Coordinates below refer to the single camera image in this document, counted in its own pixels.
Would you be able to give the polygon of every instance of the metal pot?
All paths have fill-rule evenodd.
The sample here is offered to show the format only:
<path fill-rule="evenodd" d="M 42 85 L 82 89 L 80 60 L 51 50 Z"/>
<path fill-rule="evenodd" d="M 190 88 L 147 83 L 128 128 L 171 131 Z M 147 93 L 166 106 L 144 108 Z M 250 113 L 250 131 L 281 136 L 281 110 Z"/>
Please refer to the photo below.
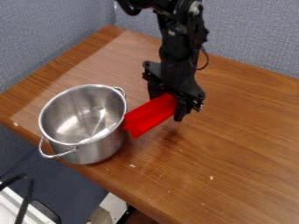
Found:
<path fill-rule="evenodd" d="M 120 87 L 90 84 L 58 94 L 39 117 L 42 156 L 63 158 L 79 165 L 110 158 L 126 141 L 126 112 L 126 92 Z M 54 155 L 43 152 L 44 139 L 51 143 Z"/>

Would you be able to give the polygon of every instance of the red object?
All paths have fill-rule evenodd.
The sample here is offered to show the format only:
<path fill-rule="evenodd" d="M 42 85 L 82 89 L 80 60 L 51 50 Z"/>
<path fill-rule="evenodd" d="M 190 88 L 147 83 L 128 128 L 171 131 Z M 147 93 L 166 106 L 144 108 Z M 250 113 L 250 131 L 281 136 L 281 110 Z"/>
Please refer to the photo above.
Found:
<path fill-rule="evenodd" d="M 174 115 L 176 99 L 170 94 L 154 98 L 150 102 L 126 114 L 124 129 L 134 138 L 140 137 Z"/>

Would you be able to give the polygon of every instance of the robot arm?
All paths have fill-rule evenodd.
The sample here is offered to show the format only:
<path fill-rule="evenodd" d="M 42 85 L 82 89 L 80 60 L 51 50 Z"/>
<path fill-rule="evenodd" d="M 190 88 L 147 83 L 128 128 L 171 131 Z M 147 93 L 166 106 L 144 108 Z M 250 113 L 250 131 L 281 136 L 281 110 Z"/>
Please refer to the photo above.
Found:
<path fill-rule="evenodd" d="M 170 93 L 178 100 L 174 120 L 180 121 L 192 109 L 200 110 L 206 98 L 194 75 L 202 44 L 208 30 L 202 18 L 202 0 L 118 0 L 124 12 L 135 16 L 154 8 L 163 35 L 160 63 L 144 62 L 144 79 L 151 99 Z"/>

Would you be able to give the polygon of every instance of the wooden table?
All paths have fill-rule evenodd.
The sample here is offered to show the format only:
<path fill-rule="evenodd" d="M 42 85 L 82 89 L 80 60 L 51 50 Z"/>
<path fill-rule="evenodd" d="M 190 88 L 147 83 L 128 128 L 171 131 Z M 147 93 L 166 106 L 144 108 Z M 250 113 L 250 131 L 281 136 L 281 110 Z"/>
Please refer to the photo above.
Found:
<path fill-rule="evenodd" d="M 44 103 L 87 83 L 120 86 L 138 107 L 159 44 L 103 29 L 2 94 L 2 123 L 38 145 Z M 212 55 L 196 77 L 200 113 L 164 122 L 104 163 L 68 165 L 162 223 L 299 223 L 299 80 Z"/>

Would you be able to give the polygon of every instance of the pot handle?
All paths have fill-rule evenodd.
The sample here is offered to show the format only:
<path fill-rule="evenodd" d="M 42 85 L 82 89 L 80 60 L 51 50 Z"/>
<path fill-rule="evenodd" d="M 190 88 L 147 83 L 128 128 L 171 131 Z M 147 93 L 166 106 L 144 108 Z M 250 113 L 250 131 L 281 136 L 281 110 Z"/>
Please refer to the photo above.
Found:
<path fill-rule="evenodd" d="M 122 87 L 114 87 L 114 89 L 122 92 L 123 96 L 127 98 L 126 90 Z"/>
<path fill-rule="evenodd" d="M 40 144 L 39 144 L 39 150 L 40 150 L 42 156 L 44 158 L 60 158 L 60 157 L 68 155 L 70 153 L 72 153 L 74 151 L 78 150 L 78 147 L 75 146 L 71 150 L 68 150 L 63 153 L 59 153 L 59 154 L 55 154 L 55 155 L 48 155 L 43 152 L 43 142 L 44 142 L 44 137 L 42 137 L 42 141 L 40 141 Z"/>

